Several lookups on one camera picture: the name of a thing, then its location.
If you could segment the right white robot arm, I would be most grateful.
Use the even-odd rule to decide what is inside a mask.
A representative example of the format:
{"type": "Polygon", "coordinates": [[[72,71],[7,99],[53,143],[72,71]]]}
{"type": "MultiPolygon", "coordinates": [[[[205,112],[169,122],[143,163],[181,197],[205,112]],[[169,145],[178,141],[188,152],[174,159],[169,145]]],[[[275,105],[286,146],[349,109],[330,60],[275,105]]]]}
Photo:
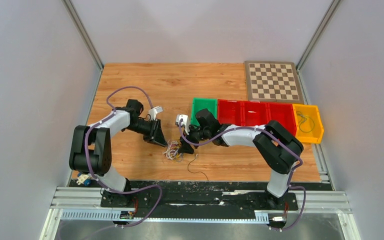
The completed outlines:
{"type": "Polygon", "coordinates": [[[266,204],[278,209],[286,201],[292,174],[303,164],[303,144],[280,122],[238,126],[221,124],[208,109],[196,113],[198,125],[190,123],[188,115],[179,114],[175,124],[180,132],[180,153],[194,154],[199,146],[214,144],[222,147],[245,146],[257,149],[271,168],[266,204]]]}

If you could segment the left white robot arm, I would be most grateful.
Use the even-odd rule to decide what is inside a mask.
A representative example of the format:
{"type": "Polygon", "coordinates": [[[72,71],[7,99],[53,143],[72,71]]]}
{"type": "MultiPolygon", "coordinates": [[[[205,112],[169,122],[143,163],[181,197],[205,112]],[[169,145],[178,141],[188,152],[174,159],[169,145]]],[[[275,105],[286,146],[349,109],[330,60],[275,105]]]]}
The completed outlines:
{"type": "Polygon", "coordinates": [[[115,110],[91,125],[74,128],[68,164],[70,169],[82,175],[91,176],[105,184],[105,197],[120,207],[127,207],[133,201],[129,180],[121,176],[112,166],[111,139],[117,133],[130,130],[141,134],[147,143],[167,147],[161,121],[152,116],[141,117],[144,106],[136,99],[129,99],[124,107],[115,110]]]}

